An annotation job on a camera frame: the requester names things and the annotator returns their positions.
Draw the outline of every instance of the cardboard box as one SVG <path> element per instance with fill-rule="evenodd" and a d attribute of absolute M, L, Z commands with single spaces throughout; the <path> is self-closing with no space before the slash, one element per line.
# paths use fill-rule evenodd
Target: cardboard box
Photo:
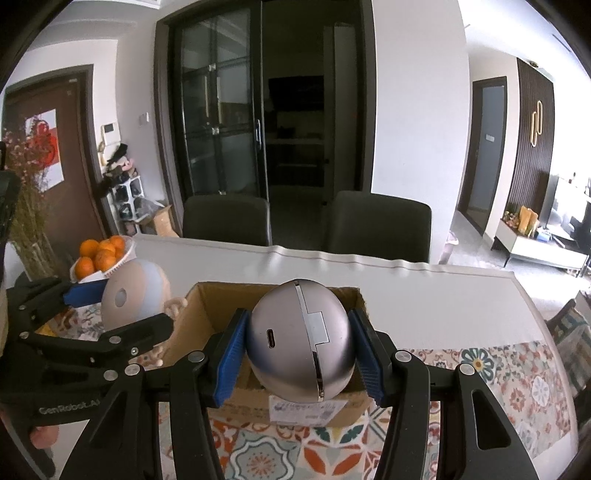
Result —
<path fill-rule="evenodd" d="M 261 297 L 273 287 L 274 285 L 197 283 L 188 293 L 189 304 L 176 319 L 174 332 L 164 344 L 164 365 L 172 365 L 189 352 L 204 348 L 214 333 L 222 332 L 226 328 L 236 309 L 252 310 Z M 345 310 L 365 308 L 357 288 L 330 290 Z M 286 423 L 272 421 L 269 417 L 269 395 L 252 372 L 248 359 L 244 357 L 232 395 L 221 408 L 210 409 L 210 415 L 244 422 Z M 369 407 L 370 399 L 357 368 L 347 387 L 334 400 L 340 400 L 336 403 L 344 406 L 339 407 L 340 410 L 335 410 L 336 415 L 326 424 L 329 427 L 352 425 Z"/>
<path fill-rule="evenodd" d="M 142 233 L 158 236 L 173 236 L 178 238 L 170 220 L 171 206 L 158 210 L 152 218 L 146 219 L 139 224 Z"/>

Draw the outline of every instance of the gold wall decoration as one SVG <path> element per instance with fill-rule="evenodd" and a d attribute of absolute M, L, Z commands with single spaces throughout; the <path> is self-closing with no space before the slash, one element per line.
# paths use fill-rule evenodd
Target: gold wall decoration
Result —
<path fill-rule="evenodd" d="M 538 100 L 535 111 L 531 114 L 530 143 L 535 148 L 538 144 L 538 137 L 542 134 L 544 127 L 544 105 Z"/>

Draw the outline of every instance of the cardboard package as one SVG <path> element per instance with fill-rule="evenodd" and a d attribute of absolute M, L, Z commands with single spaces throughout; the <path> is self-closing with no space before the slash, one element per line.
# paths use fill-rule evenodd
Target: cardboard package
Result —
<path fill-rule="evenodd" d="M 172 365 L 193 350 L 205 347 L 207 340 L 228 325 L 236 309 L 252 310 L 274 285 L 235 283 L 197 283 L 187 295 L 188 305 L 174 323 L 174 332 L 164 344 L 164 366 Z M 357 288 L 330 289 L 345 310 L 365 308 Z M 300 411 L 301 404 L 285 402 L 271 395 L 257 380 L 248 359 L 244 357 L 236 386 L 221 408 L 210 409 L 214 417 L 227 417 L 244 422 L 265 424 L 302 424 L 345 427 L 355 423 L 369 407 L 370 399 L 357 368 L 347 387 L 334 399 L 305 408 L 328 411 Z M 274 408 L 269 412 L 269 404 Z"/>
<path fill-rule="evenodd" d="M 142 221 L 139 226 L 142 233 L 158 236 L 173 236 L 178 238 L 170 220 L 171 206 L 158 210 L 152 218 Z"/>

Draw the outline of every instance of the floor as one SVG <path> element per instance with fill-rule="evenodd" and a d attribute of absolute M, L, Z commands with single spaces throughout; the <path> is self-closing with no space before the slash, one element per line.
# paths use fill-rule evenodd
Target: floor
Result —
<path fill-rule="evenodd" d="M 453 250 L 450 264 L 503 269 L 505 253 L 491 250 L 460 212 L 454 214 L 451 230 L 458 238 L 459 245 Z M 515 274 L 546 320 L 558 313 L 579 290 L 587 290 L 591 286 L 589 277 L 575 278 L 558 268 L 513 258 L 506 270 Z"/>
<path fill-rule="evenodd" d="M 322 250 L 323 189 L 269 186 L 273 244 L 297 250 Z"/>
<path fill-rule="evenodd" d="M 476 210 L 473 208 L 468 207 L 466 209 L 466 213 L 472 217 L 472 219 L 476 222 L 477 225 L 484 225 L 486 227 L 486 223 L 488 222 L 488 215 L 489 213 L 485 210 Z"/>

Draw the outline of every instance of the glass sliding door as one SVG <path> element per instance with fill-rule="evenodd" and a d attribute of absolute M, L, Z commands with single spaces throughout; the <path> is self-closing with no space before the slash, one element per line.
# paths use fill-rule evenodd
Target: glass sliding door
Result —
<path fill-rule="evenodd" d="M 207 193 L 266 198 L 261 3 L 185 20 L 174 37 L 173 118 L 184 199 Z"/>

